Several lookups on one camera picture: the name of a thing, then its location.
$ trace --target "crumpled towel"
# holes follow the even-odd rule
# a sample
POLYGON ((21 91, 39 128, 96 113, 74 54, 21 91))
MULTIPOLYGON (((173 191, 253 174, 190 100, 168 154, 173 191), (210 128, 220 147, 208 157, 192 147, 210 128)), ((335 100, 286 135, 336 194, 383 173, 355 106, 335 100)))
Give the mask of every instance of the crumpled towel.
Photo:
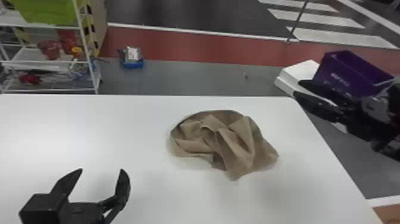
POLYGON ((248 116, 230 111, 203 111, 181 121, 171 131, 172 152, 200 157, 237 180, 277 161, 277 151, 248 116))

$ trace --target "white stripe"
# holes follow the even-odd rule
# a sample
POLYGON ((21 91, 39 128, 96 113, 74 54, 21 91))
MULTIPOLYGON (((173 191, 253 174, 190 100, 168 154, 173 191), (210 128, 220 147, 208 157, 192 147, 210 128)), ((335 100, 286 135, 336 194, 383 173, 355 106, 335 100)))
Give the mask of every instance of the white stripe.
MULTIPOLYGON (((283 6, 290 6, 290 7, 297 7, 302 8, 304 5, 303 1, 293 1, 293 0, 258 0, 264 4, 271 4, 271 5, 283 5, 283 6)), ((332 8, 329 5, 321 4, 321 3, 308 3, 307 9, 309 10, 322 10, 322 11, 330 11, 334 13, 338 13, 339 11, 332 8)))
POLYGON ((384 197, 384 198, 373 198, 369 199, 368 203, 371 207, 382 207, 391 206, 394 204, 400 204, 400 195, 384 197))
POLYGON ((296 28, 294 35, 300 41, 313 41, 322 43, 338 43, 344 45, 355 46, 371 46, 375 48, 398 49, 387 40, 380 36, 370 36, 352 33, 332 32, 325 30, 312 30, 304 28, 296 28))
MULTIPOLYGON (((161 31, 170 31, 170 32, 177 32, 177 33, 196 33, 196 34, 213 35, 213 36, 231 36, 234 38, 263 39, 263 40, 272 40, 272 41, 286 41, 286 39, 287 39, 287 38, 280 38, 280 37, 276 37, 276 36, 257 36, 257 35, 246 35, 246 34, 237 34, 237 33, 221 33, 221 32, 212 32, 212 31, 166 28, 166 27, 158 27, 158 26, 143 26, 143 25, 134 25, 134 24, 123 24, 123 23, 108 23, 108 26, 120 27, 120 28, 143 29, 143 30, 161 30, 161 31)), ((298 40, 296 40, 296 39, 291 39, 290 41, 298 42, 298 40)))
MULTIPOLYGON (((276 18, 280 20, 293 20, 295 21, 299 16, 298 12, 292 11, 284 11, 284 10, 269 10, 276 18)), ((356 27, 356 28, 365 28, 364 26, 356 23, 354 20, 350 18, 336 17, 336 16, 328 16, 328 15, 316 15, 310 13, 303 13, 300 18, 301 22, 307 23, 321 23, 321 24, 329 24, 335 26, 348 26, 348 27, 356 27)))
POLYGON ((381 25, 387 27, 390 30, 393 30, 395 33, 400 35, 400 26, 397 26, 395 23, 392 23, 391 21, 357 5, 354 2, 351 2, 349 0, 337 0, 345 5, 347 5, 348 7, 352 8, 355 11, 358 11, 361 14, 366 15, 367 17, 370 17, 371 19, 375 20, 376 22, 380 23, 381 25))

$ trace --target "purple plastic bin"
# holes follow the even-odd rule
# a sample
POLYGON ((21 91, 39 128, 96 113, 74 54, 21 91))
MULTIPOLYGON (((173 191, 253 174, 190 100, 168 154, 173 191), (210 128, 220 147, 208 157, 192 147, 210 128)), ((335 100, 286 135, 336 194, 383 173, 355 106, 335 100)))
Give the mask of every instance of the purple plastic bin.
POLYGON ((394 77, 351 51, 336 51, 325 53, 314 80, 360 98, 377 95, 394 77))

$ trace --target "metal shelving unit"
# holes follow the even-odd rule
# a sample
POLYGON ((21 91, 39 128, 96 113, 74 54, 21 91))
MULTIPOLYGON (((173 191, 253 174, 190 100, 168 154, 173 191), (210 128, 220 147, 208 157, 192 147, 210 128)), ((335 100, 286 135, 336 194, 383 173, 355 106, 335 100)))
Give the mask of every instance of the metal shelving unit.
POLYGON ((47 60, 41 51, 35 45, 27 45, 18 37, 18 44, 3 44, 0 40, 0 63, 4 66, 4 71, 0 74, 0 92, 18 93, 18 92, 73 92, 73 91, 94 91, 98 93, 101 82, 101 71, 96 61, 91 59, 93 47, 89 46, 86 39, 89 31, 89 39, 92 38, 92 31, 84 30, 83 21, 88 16, 86 1, 77 5, 76 0, 71 0, 76 15, 76 26, 57 26, 44 23, 28 23, 16 10, 7 10, 6 14, 0 15, 0 27, 38 28, 38 29, 63 29, 75 30, 80 34, 82 48, 85 53, 85 59, 76 59, 72 55, 64 54, 57 60, 47 60), (5 47, 19 47, 15 55, 8 56, 5 47), (77 66, 89 70, 88 76, 76 77, 74 68, 77 66), (38 85, 21 83, 19 77, 22 71, 27 70, 45 70, 52 73, 44 74, 40 77, 41 82, 38 85))

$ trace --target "green bin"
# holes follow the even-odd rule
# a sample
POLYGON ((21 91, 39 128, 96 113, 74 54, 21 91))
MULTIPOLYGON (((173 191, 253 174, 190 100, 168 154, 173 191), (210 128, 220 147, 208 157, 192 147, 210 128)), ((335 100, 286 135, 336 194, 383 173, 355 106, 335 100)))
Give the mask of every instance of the green bin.
MULTIPOLYGON (((72 0, 10 0, 28 23, 76 25, 72 0)), ((84 0, 76 0, 78 7, 84 0)))

